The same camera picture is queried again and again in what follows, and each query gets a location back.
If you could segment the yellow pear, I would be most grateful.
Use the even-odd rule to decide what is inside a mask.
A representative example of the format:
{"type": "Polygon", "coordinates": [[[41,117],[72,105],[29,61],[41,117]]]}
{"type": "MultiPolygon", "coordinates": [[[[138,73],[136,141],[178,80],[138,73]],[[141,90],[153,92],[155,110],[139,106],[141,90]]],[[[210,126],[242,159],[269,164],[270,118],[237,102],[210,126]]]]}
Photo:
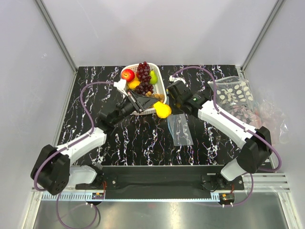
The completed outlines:
{"type": "Polygon", "coordinates": [[[172,114],[172,109],[170,106],[159,101],[156,102],[153,107],[156,110],[157,116],[159,118],[167,118],[172,114]]]}

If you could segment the clear zip top bag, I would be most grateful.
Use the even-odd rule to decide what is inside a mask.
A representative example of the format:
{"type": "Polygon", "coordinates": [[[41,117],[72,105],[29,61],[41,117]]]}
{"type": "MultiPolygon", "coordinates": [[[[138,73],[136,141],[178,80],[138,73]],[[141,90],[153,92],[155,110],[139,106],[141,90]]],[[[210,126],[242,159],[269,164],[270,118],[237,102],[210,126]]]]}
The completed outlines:
{"type": "Polygon", "coordinates": [[[167,123],[174,146],[193,145],[193,139],[185,114],[172,114],[167,117],[167,123]]]}

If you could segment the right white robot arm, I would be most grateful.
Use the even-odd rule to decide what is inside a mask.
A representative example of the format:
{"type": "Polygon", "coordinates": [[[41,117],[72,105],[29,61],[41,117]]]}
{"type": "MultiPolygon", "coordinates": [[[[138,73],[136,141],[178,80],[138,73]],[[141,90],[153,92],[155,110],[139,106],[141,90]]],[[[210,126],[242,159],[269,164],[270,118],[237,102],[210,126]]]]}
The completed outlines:
{"type": "Polygon", "coordinates": [[[183,81],[170,84],[167,93],[173,111],[208,122],[240,148],[237,158],[227,163],[216,177],[218,187],[227,189],[238,176],[256,173],[271,155],[271,135],[266,127],[257,129],[242,122],[220,108],[203,92],[192,93],[183,81]]]}

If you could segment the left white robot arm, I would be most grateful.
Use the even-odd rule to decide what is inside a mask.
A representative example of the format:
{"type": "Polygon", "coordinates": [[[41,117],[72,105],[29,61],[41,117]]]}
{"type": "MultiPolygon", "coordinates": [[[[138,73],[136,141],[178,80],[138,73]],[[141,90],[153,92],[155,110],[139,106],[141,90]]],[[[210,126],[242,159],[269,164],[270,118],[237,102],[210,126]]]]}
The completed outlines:
{"type": "Polygon", "coordinates": [[[52,195],[61,193],[72,177],[71,165],[76,160],[104,145],[123,119],[133,112],[145,111],[156,102],[158,99],[155,97],[128,90],[122,103],[116,104],[111,112],[99,114],[91,130],[61,146],[44,146],[30,174],[34,184],[42,187],[40,191],[48,191],[52,195]]]}

